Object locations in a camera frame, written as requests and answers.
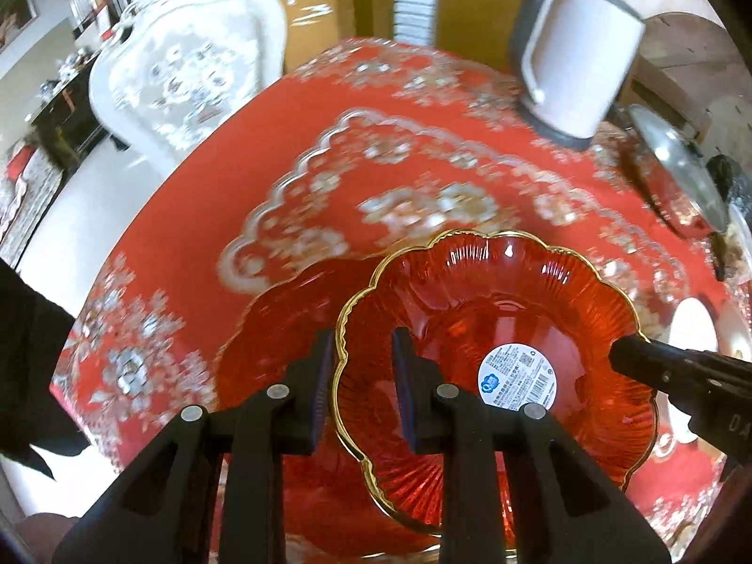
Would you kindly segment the dark wooden cabinet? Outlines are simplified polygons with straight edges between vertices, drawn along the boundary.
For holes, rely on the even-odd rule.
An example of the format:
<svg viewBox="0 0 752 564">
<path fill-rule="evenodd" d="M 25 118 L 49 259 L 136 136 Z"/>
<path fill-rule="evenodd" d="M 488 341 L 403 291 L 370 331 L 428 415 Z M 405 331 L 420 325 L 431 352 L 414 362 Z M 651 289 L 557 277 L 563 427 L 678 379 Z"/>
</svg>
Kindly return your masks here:
<svg viewBox="0 0 752 564">
<path fill-rule="evenodd" d="M 52 98 L 32 117 L 32 136 L 38 147 L 67 174 L 73 174 L 107 131 L 89 102 L 89 79 L 94 60 L 61 83 Z"/>
</svg>

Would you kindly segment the white electric kettle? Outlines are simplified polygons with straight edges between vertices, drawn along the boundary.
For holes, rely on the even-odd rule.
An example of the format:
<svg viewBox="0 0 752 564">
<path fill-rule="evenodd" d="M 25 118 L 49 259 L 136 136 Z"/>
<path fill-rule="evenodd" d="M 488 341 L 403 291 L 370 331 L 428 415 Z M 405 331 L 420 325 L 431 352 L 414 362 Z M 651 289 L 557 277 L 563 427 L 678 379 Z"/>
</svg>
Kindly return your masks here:
<svg viewBox="0 0 752 564">
<path fill-rule="evenodd" d="M 644 32 L 623 0 L 523 0 L 509 42 L 517 112 L 543 138 L 589 148 Z"/>
</svg>

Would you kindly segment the cardboard box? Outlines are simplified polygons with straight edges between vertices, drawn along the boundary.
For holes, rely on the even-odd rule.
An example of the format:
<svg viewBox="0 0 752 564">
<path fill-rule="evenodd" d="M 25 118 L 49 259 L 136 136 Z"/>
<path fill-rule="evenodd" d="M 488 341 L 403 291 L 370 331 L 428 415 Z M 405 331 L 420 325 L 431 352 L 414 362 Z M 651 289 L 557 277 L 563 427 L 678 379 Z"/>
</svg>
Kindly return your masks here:
<svg viewBox="0 0 752 564">
<path fill-rule="evenodd" d="M 349 0 L 281 0 L 287 16 L 284 68 L 290 73 L 354 34 Z"/>
</svg>

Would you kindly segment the red glass scalloped plate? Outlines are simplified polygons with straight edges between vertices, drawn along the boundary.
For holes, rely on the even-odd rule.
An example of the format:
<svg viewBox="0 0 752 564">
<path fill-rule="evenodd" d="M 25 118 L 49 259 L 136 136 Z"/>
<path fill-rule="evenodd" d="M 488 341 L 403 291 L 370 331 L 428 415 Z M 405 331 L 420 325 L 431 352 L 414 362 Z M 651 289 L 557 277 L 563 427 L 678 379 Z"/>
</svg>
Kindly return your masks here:
<svg viewBox="0 0 752 564">
<path fill-rule="evenodd" d="M 340 309 L 378 261 L 328 258 L 253 300 L 219 359 L 229 466 L 222 563 L 433 563 L 368 495 L 329 415 Z"/>
</svg>

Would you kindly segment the white ornate chair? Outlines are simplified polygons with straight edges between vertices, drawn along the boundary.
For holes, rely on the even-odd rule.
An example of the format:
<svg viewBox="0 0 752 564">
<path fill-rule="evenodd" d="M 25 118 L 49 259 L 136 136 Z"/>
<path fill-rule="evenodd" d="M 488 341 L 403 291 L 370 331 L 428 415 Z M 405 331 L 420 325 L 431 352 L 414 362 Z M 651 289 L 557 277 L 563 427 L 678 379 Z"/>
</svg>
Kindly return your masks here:
<svg viewBox="0 0 752 564">
<path fill-rule="evenodd" d="M 283 74 L 279 0 L 134 0 L 103 44 L 89 102 L 112 136 L 170 177 Z"/>
</svg>

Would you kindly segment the red gold-rimmed glass bowl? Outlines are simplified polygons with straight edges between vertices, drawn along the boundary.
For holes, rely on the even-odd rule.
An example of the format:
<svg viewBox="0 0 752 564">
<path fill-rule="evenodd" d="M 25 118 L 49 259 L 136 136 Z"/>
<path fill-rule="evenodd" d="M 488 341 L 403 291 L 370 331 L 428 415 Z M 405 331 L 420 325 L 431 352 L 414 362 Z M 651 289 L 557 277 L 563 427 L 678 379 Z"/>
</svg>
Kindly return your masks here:
<svg viewBox="0 0 752 564">
<path fill-rule="evenodd" d="M 632 300 L 591 263 L 525 232 L 447 232 L 386 256 L 335 323 L 335 429 L 371 499 L 395 521 L 439 531 L 444 464 L 401 435 L 392 333 L 485 404 L 551 413 L 619 486 L 649 457 L 651 388 L 614 372 L 609 350 L 638 335 Z"/>
</svg>

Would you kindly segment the white ceramic plate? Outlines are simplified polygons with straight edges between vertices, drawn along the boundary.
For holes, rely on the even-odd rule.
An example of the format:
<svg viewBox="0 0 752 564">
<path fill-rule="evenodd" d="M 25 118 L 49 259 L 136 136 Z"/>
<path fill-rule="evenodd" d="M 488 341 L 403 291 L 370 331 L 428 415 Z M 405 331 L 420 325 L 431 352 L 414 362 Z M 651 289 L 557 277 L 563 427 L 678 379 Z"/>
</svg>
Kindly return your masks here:
<svg viewBox="0 0 752 564">
<path fill-rule="evenodd" d="M 750 327 L 730 302 L 721 304 L 718 317 L 712 318 L 700 299 L 682 300 L 675 309 L 668 331 L 659 340 L 679 349 L 720 353 L 746 363 L 751 361 Z M 655 461 L 668 461 L 683 446 L 697 446 L 711 460 L 723 457 L 719 449 L 689 430 L 689 416 L 670 404 L 665 393 L 659 393 L 657 403 L 659 435 L 651 453 Z"/>
</svg>

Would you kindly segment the red floral tablecloth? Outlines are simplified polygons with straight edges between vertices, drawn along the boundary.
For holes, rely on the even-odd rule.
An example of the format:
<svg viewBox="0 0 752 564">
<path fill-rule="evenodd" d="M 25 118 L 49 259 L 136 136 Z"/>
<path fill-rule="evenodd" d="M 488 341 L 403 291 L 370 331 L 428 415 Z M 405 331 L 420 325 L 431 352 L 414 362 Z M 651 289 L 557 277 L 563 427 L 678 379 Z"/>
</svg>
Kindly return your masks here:
<svg viewBox="0 0 752 564">
<path fill-rule="evenodd" d="M 589 260 L 645 334 L 678 304 L 742 313 L 687 199 L 650 199 L 632 139 L 534 133 L 515 82 L 427 47 L 353 38 L 279 80 L 192 151 L 104 261 L 51 390 L 113 466 L 181 409 L 273 382 L 383 257 L 449 230 L 524 230 Z"/>
</svg>

